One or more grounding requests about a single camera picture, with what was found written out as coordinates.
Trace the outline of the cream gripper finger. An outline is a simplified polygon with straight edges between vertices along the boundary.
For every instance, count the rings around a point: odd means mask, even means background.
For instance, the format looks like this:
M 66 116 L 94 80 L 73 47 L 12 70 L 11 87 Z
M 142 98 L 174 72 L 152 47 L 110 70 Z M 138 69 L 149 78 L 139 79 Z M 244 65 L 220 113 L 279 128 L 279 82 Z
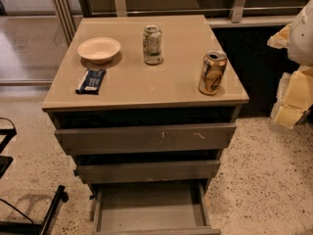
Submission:
M 292 129 L 313 106 L 313 67 L 300 66 L 284 72 L 276 94 L 271 119 L 274 124 Z
M 284 26 L 280 31 L 272 35 L 268 39 L 267 45 L 276 49 L 288 48 L 290 39 L 290 30 L 291 24 L 289 23 L 288 25 Z

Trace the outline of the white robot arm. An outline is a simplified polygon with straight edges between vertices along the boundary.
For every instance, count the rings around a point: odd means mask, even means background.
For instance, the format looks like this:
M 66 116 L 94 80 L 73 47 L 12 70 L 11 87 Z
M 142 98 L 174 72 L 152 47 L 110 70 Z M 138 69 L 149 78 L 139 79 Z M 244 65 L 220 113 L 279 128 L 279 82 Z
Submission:
M 276 126 L 292 129 L 313 106 L 313 0 L 292 23 L 272 35 L 267 45 L 286 48 L 288 58 L 299 64 L 293 73 L 283 73 L 271 112 Z

